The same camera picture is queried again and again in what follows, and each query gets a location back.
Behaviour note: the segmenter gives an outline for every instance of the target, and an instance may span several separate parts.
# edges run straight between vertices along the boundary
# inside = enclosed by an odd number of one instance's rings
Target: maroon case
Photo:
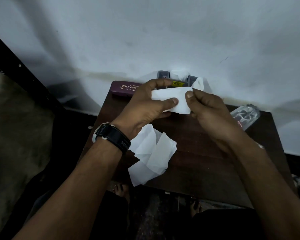
[[[113,81],[110,87],[110,92],[119,96],[132,97],[136,89],[142,83],[132,81]]]

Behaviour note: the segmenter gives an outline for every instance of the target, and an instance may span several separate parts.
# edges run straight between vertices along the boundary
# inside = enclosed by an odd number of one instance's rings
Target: brown wooden table
[[[129,100],[128,97],[108,93],[81,157],[92,146],[92,135],[96,128],[115,119]],[[235,108],[228,106],[229,111]],[[172,113],[168,118],[153,121],[153,127],[176,141],[177,151],[170,159],[166,172],[148,181],[146,186],[200,199],[252,207],[231,160],[211,141],[197,120],[188,115]],[[261,117],[247,133],[265,147],[285,181],[296,191],[272,114],[261,111]],[[134,153],[128,151],[121,158],[112,179],[131,183],[128,168],[137,161]]]

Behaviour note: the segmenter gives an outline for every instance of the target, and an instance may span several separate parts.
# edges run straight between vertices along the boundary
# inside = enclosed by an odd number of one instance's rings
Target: foot
[[[115,193],[117,196],[124,197],[128,204],[130,203],[130,195],[129,195],[129,186],[126,184],[118,184],[114,186],[112,192]]]
[[[191,217],[194,217],[195,214],[203,212],[203,209],[201,207],[201,204],[199,201],[193,202],[192,205],[190,205],[190,215]]]

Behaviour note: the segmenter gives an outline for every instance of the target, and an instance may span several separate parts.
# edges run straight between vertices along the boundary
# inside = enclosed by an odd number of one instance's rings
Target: wall
[[[271,111],[300,155],[300,0],[0,0],[0,38],[66,107],[98,114],[113,80],[184,68]]]

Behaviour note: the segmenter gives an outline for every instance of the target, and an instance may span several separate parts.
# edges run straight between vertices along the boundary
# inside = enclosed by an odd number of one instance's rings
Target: black pants
[[[91,231],[90,239],[125,239],[128,202],[106,191]],[[265,239],[260,220],[253,209],[206,210],[193,218],[171,219],[178,239]]]

